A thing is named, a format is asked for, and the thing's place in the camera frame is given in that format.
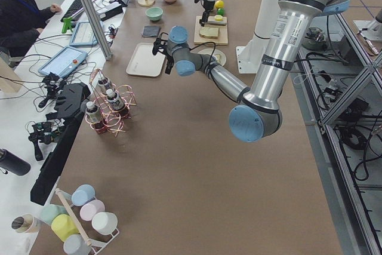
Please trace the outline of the plain bread slice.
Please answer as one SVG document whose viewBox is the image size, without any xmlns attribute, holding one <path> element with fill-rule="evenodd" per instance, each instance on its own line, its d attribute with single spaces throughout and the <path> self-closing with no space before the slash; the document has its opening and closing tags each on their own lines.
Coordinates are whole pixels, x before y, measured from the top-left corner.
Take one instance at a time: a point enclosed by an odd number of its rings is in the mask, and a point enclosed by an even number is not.
<svg viewBox="0 0 382 255">
<path fill-rule="evenodd" d="M 219 28 L 218 27 L 201 27 L 199 30 L 199 36 L 201 38 L 218 39 Z"/>
</svg>

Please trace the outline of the white round plate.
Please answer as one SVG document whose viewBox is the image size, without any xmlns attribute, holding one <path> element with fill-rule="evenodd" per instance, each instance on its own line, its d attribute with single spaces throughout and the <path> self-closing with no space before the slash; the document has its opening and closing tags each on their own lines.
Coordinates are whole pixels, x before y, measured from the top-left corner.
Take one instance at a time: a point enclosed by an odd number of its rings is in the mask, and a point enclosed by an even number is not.
<svg viewBox="0 0 382 255">
<path fill-rule="evenodd" d="M 221 57 L 221 60 L 218 63 L 221 64 L 222 66 L 224 66 L 226 64 L 226 61 L 227 61 L 226 55 L 225 55 L 225 53 L 223 53 L 219 49 L 205 48 L 205 49 L 202 49 L 202 50 L 198 51 L 198 53 L 199 54 L 205 54 L 205 55 L 211 55 L 211 53 L 212 53 L 213 56 L 215 54 L 219 54 L 220 57 Z"/>
</svg>

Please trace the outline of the cream rabbit tray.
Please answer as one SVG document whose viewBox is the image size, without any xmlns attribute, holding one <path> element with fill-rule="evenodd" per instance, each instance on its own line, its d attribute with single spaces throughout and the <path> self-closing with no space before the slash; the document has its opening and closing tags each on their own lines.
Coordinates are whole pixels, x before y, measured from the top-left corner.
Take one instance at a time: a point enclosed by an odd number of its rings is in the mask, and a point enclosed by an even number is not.
<svg viewBox="0 0 382 255">
<path fill-rule="evenodd" d="M 153 44 L 143 42 L 137 44 L 126 73 L 132 76 L 158 77 L 165 62 L 165 56 L 161 53 L 154 56 L 152 50 Z"/>
</svg>

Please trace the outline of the yellow lemon upper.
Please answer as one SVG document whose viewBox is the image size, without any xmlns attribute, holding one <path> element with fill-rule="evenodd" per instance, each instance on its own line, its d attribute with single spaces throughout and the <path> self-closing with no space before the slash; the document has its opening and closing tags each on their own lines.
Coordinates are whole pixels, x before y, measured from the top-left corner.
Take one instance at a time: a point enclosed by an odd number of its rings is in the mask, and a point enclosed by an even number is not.
<svg viewBox="0 0 382 255">
<path fill-rule="evenodd" d="M 214 7 L 216 10 L 224 8 L 224 1 L 222 0 L 217 0 L 214 4 Z"/>
</svg>

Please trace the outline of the green lime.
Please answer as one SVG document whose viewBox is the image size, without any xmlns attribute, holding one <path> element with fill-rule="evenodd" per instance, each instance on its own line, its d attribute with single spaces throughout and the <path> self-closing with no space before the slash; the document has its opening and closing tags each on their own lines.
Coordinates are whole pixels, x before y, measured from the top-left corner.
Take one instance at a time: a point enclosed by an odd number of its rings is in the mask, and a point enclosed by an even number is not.
<svg viewBox="0 0 382 255">
<path fill-rule="evenodd" d="M 217 9 L 217 14 L 218 14 L 218 15 L 221 15 L 221 16 L 224 16 L 224 14 L 225 14 L 225 10 L 224 10 L 224 8 L 218 8 L 218 9 Z"/>
</svg>

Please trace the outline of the half lemon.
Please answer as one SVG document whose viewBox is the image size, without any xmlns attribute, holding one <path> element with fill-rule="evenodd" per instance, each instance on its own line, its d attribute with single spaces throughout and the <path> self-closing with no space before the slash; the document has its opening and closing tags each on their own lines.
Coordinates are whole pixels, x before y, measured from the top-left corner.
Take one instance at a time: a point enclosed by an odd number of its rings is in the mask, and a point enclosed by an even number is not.
<svg viewBox="0 0 382 255">
<path fill-rule="evenodd" d="M 214 20 L 215 21 L 223 21 L 223 16 L 217 14 L 214 16 Z"/>
</svg>

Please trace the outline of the bamboo cutting board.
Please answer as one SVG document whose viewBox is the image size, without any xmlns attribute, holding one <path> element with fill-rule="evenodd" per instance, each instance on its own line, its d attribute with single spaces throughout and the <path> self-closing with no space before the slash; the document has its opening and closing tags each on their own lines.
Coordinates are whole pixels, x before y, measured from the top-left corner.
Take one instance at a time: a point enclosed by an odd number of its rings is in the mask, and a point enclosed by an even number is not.
<svg viewBox="0 0 382 255">
<path fill-rule="evenodd" d="M 196 21 L 195 21 L 195 32 L 194 32 L 194 40 L 193 40 L 195 44 L 201 44 L 201 43 L 207 42 L 207 41 L 214 41 L 217 45 L 227 45 L 229 43 L 227 25 L 226 26 L 217 26 L 217 25 L 206 24 L 206 25 L 204 25 L 206 27 L 218 27 L 219 28 L 219 37 L 218 37 L 218 39 L 201 38 L 199 36 L 199 30 L 202 27 L 199 24 L 200 19 L 201 19 L 201 16 L 197 16 Z M 214 16 L 210 16 L 208 18 L 208 21 L 215 21 Z M 223 21 L 227 23 L 227 18 L 223 17 Z"/>
</svg>

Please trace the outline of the grey folded cloth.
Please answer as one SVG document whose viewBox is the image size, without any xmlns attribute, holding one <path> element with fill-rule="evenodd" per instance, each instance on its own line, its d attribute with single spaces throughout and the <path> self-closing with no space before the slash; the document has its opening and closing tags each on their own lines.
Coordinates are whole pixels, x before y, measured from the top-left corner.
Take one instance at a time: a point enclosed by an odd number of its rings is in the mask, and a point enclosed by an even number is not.
<svg viewBox="0 0 382 255">
<path fill-rule="evenodd" d="M 161 31 L 160 26 L 145 26 L 142 31 L 142 37 L 152 38 L 157 37 Z"/>
</svg>

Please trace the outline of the mint green bowl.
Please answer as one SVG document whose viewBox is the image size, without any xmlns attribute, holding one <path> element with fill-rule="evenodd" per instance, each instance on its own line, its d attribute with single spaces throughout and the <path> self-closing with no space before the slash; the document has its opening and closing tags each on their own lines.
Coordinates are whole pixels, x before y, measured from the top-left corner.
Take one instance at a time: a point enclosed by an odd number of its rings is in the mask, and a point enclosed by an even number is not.
<svg viewBox="0 0 382 255">
<path fill-rule="evenodd" d="M 150 7 L 146 10 L 146 16 L 150 21 L 159 21 L 163 13 L 164 11 L 160 7 Z"/>
</svg>

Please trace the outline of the tea bottle right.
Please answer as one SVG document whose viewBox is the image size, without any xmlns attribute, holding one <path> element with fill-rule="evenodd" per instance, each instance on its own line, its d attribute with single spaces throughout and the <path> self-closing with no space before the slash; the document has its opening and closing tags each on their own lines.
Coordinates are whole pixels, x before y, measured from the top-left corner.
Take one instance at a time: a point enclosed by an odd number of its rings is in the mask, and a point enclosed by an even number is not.
<svg viewBox="0 0 382 255">
<path fill-rule="evenodd" d="M 106 95 L 111 110 L 117 112 L 121 118 L 127 118 L 130 110 L 119 93 L 110 88 L 106 90 Z"/>
</svg>

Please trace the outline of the tea bottle front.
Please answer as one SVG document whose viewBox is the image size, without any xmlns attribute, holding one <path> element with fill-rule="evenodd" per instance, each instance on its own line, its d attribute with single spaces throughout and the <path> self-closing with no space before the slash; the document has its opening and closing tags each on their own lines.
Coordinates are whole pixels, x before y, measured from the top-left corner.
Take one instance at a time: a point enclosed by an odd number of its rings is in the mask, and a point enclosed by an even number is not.
<svg viewBox="0 0 382 255">
<path fill-rule="evenodd" d="M 100 112 L 100 108 L 94 102 L 88 101 L 86 103 L 85 112 L 87 115 L 88 122 L 98 134 L 102 134 L 107 131 L 107 127 L 105 126 L 103 115 Z"/>
</svg>

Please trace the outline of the blue tablet far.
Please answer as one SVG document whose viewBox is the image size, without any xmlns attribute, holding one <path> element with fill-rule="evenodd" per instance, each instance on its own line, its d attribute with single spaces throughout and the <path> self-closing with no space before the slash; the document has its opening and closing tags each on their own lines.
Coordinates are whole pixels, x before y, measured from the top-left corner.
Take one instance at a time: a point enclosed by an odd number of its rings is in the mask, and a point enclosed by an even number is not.
<svg viewBox="0 0 382 255">
<path fill-rule="evenodd" d="M 93 47 L 98 44 L 98 40 L 93 32 L 90 22 L 77 22 L 69 45 L 76 48 Z"/>
</svg>

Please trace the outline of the blue tablet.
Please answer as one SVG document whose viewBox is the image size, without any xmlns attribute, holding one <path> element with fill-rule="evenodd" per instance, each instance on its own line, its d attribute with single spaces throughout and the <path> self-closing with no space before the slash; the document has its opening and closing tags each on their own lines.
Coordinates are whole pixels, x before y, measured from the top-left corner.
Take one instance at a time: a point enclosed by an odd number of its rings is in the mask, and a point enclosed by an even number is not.
<svg viewBox="0 0 382 255">
<path fill-rule="evenodd" d="M 93 32 L 90 22 L 77 22 L 69 45 L 76 48 L 93 47 L 98 44 L 98 40 Z"/>
<path fill-rule="evenodd" d="M 70 75 L 87 58 L 88 53 L 75 47 L 65 46 L 38 69 L 44 76 L 53 73 L 60 78 Z"/>
</svg>

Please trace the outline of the blue tablet near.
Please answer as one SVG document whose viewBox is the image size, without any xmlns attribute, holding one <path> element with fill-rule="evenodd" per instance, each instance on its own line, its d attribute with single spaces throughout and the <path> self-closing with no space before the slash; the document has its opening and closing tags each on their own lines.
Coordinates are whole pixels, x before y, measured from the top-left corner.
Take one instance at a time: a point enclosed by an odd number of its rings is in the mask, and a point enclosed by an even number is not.
<svg viewBox="0 0 382 255">
<path fill-rule="evenodd" d="M 38 69 L 44 76 L 53 73 L 60 78 L 70 75 L 87 58 L 88 53 L 75 47 L 65 46 Z"/>
</svg>

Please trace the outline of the seated person black jacket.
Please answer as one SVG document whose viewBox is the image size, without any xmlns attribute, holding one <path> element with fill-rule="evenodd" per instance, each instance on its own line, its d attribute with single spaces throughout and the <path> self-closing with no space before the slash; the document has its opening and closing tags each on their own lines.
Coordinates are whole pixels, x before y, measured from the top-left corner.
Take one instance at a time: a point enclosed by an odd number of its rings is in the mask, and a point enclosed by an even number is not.
<svg viewBox="0 0 382 255">
<path fill-rule="evenodd" d="M 25 56 L 47 21 L 59 12 L 57 4 L 40 9 L 35 0 L 1 0 L 1 48 L 11 57 Z"/>
</svg>

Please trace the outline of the white cup rack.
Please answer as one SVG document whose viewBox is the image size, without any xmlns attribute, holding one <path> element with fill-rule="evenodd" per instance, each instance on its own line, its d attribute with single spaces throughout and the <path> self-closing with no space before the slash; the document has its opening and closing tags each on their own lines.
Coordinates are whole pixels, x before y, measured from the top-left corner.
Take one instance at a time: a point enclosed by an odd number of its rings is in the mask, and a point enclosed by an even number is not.
<svg viewBox="0 0 382 255">
<path fill-rule="evenodd" d="M 40 219 L 63 243 L 65 254 L 100 254 L 120 234 L 116 214 L 106 211 L 93 186 L 54 193 L 58 204 L 46 205 Z"/>
</svg>

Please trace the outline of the black water bottle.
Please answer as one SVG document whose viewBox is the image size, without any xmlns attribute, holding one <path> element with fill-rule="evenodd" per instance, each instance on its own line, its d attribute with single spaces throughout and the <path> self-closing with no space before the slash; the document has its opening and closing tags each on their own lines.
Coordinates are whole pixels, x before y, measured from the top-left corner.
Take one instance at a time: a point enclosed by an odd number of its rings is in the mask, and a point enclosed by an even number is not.
<svg viewBox="0 0 382 255">
<path fill-rule="evenodd" d="M 28 162 L 6 149 L 1 149 L 0 165 L 1 168 L 18 176 L 24 176 L 30 171 L 30 164 Z"/>
</svg>

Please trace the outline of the aluminium frame post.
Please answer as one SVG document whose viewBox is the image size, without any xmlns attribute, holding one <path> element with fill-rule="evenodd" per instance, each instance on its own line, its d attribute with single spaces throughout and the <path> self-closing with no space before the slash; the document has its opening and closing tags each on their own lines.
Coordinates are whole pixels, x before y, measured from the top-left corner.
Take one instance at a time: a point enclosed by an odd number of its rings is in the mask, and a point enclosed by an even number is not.
<svg viewBox="0 0 382 255">
<path fill-rule="evenodd" d="M 81 0 L 81 2 L 101 51 L 105 59 L 110 60 L 112 58 L 112 52 L 109 47 L 109 44 L 107 43 L 106 37 L 103 32 L 103 28 L 101 26 L 100 18 L 96 13 L 92 0 Z"/>
</svg>

